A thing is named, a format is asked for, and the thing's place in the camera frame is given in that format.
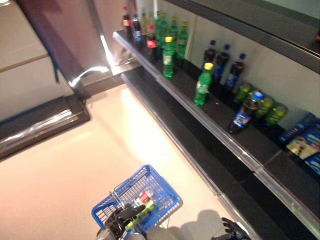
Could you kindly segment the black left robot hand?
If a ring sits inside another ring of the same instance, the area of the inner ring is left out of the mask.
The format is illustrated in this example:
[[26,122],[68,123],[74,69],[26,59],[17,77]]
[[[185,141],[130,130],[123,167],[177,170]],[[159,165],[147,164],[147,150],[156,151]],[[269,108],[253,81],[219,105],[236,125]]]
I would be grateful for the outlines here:
[[119,240],[132,218],[141,213],[146,206],[133,206],[129,203],[116,209],[96,234],[96,240]]

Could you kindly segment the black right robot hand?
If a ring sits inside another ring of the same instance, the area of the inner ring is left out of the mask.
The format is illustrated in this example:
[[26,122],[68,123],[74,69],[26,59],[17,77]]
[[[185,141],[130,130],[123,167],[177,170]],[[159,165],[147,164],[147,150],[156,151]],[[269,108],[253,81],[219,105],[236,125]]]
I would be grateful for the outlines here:
[[211,240],[250,240],[249,235],[232,220],[222,217],[223,226],[226,227],[225,234],[213,236]]

